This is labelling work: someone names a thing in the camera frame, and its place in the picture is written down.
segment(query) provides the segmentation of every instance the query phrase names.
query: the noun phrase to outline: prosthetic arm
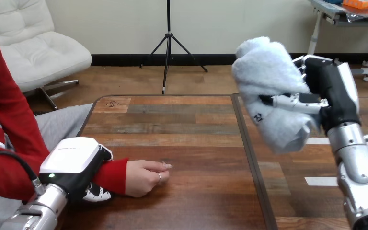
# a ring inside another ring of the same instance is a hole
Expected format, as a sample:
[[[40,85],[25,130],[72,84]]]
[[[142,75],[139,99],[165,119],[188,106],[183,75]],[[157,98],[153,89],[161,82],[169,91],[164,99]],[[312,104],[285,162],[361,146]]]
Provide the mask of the prosthetic arm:
[[[354,230],[368,230],[368,135],[363,136],[359,99],[347,63],[303,56],[293,61],[312,94],[261,95],[271,106],[321,118],[338,165],[338,184],[344,194],[344,210]]]
[[[34,197],[1,230],[54,230],[65,205],[82,200],[101,164],[112,157],[92,138],[61,141],[41,165],[40,180],[33,180]]]

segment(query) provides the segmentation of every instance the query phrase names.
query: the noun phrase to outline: white towel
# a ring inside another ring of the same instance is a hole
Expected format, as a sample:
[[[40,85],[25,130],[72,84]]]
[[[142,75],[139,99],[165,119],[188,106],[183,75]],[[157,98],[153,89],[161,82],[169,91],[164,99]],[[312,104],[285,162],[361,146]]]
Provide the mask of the white towel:
[[[315,119],[264,105],[259,99],[259,95],[310,92],[284,46],[259,37],[241,44],[236,57],[232,74],[265,142],[276,154],[300,151],[316,128]]]

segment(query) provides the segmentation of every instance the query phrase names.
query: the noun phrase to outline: grey pants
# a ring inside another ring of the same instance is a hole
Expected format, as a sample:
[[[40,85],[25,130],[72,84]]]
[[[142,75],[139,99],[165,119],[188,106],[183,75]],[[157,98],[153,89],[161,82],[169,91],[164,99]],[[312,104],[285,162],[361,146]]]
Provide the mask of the grey pants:
[[[40,132],[49,151],[63,139],[76,137],[92,104],[68,107],[36,116]],[[19,208],[19,200],[0,197],[0,227]]]

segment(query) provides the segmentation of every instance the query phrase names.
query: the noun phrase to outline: orange box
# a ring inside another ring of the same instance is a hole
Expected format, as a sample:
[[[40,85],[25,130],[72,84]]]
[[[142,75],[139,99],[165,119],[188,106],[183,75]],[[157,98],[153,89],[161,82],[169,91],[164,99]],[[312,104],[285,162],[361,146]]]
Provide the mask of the orange box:
[[[368,9],[368,0],[344,0],[344,5],[358,9]]]

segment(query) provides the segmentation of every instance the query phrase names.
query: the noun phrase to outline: person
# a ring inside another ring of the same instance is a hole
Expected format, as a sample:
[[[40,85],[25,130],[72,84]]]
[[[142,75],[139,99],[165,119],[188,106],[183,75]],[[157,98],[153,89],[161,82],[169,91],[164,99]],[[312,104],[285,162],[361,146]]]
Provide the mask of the person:
[[[0,51],[0,146],[25,160],[35,173],[50,151],[64,138],[75,137],[91,104],[34,116],[14,82]],[[103,201],[111,194],[141,197],[169,179],[171,165],[128,159],[104,163],[85,197]],[[0,156],[0,226],[34,194],[25,171],[14,159]]]

